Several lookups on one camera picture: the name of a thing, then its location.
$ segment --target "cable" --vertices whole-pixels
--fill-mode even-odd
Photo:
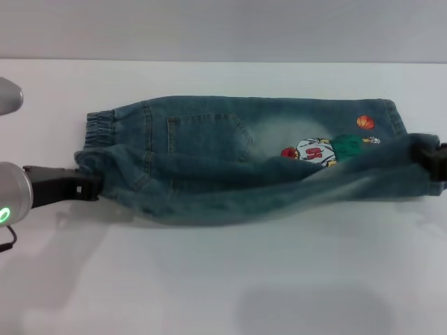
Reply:
[[[13,241],[9,242],[9,243],[0,244],[0,253],[3,253],[4,251],[12,249],[14,246],[14,243],[17,242],[17,234],[15,234],[14,229],[12,229],[10,225],[7,225],[6,227],[13,235]]]

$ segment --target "red embroidery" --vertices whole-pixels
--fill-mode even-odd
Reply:
[[[295,149],[294,147],[285,148],[281,152],[281,156],[292,158],[292,159],[298,159],[298,150]]]
[[[306,154],[308,154],[307,159],[315,159],[315,158],[321,158],[323,155],[321,154],[320,148],[311,148],[306,150]]]

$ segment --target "embroidered patch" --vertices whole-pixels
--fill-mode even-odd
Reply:
[[[357,135],[340,135],[333,140],[319,137],[308,138],[301,140],[296,148],[285,148],[281,156],[330,167],[337,162],[361,154],[364,143],[379,144],[380,140],[375,137],[361,138]]]
[[[361,127],[361,129],[373,129],[374,120],[367,115],[362,115],[357,119],[357,126]]]

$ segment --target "white table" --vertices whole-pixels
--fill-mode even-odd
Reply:
[[[175,94],[390,98],[447,139],[447,65],[0,61],[1,160],[74,166],[88,112]],[[444,335],[447,198],[167,228],[113,202],[34,209],[0,255],[0,334]],[[0,240],[10,237],[0,230]]]

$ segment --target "cartoon character patch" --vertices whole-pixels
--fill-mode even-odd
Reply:
[[[301,140],[296,148],[284,149],[281,156],[330,167],[337,162],[361,154],[364,143],[379,144],[380,140],[375,137],[361,138],[357,135],[340,135],[333,140],[319,137],[308,138]]]

